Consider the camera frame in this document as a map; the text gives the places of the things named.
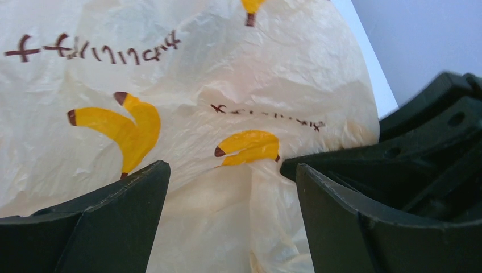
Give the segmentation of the orange translucent plastic bag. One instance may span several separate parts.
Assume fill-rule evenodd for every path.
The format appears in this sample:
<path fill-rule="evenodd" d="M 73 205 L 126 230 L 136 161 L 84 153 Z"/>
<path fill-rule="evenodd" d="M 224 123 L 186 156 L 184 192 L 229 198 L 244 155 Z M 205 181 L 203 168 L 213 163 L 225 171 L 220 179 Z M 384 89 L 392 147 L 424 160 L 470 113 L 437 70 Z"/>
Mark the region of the orange translucent plastic bag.
<path fill-rule="evenodd" d="M 280 164 L 378 139 L 330 1 L 1 2 L 1 216 L 163 160 L 148 272 L 313 272 Z"/>

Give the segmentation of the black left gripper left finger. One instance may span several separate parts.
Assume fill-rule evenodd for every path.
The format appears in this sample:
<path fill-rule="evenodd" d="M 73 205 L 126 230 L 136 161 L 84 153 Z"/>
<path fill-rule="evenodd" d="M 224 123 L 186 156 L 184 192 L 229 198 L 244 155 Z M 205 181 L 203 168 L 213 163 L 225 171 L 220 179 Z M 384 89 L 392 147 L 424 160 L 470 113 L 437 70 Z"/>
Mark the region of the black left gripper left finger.
<path fill-rule="evenodd" d="M 2 272 L 145 272 L 171 168 L 156 161 L 34 214 L 1 219 Z"/>

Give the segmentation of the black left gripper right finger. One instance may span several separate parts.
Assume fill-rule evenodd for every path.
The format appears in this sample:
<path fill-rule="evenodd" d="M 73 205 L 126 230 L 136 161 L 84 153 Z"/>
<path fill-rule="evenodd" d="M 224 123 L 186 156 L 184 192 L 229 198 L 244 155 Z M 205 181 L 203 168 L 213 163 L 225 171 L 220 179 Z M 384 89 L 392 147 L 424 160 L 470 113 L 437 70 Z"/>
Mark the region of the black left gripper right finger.
<path fill-rule="evenodd" d="M 315 272 L 481 271 L 481 220 L 402 212 L 306 164 L 296 186 Z"/>

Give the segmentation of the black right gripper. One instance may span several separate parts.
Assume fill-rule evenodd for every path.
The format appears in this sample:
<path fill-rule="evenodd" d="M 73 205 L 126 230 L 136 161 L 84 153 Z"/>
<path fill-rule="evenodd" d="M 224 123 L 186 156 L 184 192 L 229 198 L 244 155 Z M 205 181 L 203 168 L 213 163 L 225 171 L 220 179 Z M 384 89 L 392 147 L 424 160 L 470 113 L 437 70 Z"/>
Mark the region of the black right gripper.
<path fill-rule="evenodd" d="M 380 121 L 376 144 L 285 160 L 307 164 L 395 209 L 450 222 L 481 218 L 481 78 L 439 74 Z"/>

